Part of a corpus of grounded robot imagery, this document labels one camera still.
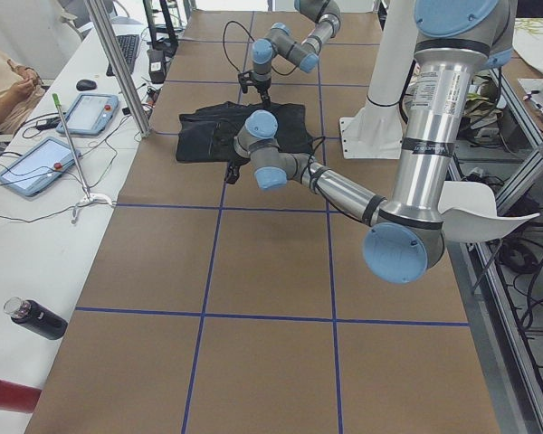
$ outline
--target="person's arm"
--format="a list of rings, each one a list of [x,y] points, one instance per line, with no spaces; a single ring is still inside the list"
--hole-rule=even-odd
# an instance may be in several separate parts
[[[12,112],[14,106],[30,97],[33,91],[34,85],[30,79],[20,80],[13,84],[0,99],[0,124]]]

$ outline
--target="water bottle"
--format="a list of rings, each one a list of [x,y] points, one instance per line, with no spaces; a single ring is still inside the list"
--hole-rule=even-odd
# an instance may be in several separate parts
[[[4,311],[12,322],[47,339],[60,339],[68,323],[34,300],[12,297],[4,304]]]

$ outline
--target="person's hand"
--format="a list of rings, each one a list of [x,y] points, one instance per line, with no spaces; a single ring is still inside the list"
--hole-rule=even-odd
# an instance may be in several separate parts
[[[38,84],[38,74],[32,68],[27,66],[18,65],[16,67],[16,73],[21,76],[23,79],[30,79],[33,81],[34,86]]]
[[[22,101],[26,101],[34,92],[34,83],[32,79],[24,79],[17,81],[10,86],[10,89],[6,92],[6,97],[12,99],[16,104]]]

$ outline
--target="red bottle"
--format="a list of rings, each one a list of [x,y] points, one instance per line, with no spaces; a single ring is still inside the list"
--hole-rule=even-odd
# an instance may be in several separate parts
[[[41,392],[34,387],[0,380],[0,410],[32,413]]]

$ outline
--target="label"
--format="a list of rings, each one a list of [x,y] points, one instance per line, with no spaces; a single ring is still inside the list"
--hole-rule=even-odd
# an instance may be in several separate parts
[[[460,71],[421,73],[411,109],[432,111],[435,115],[459,117],[469,86],[468,74]]]
[[[453,156],[454,143],[432,142],[430,140],[405,137],[402,141],[402,148],[413,151],[414,155],[450,157]]]
[[[420,74],[414,91],[413,109],[429,110],[431,108],[438,80],[439,73],[437,71],[422,72]]]

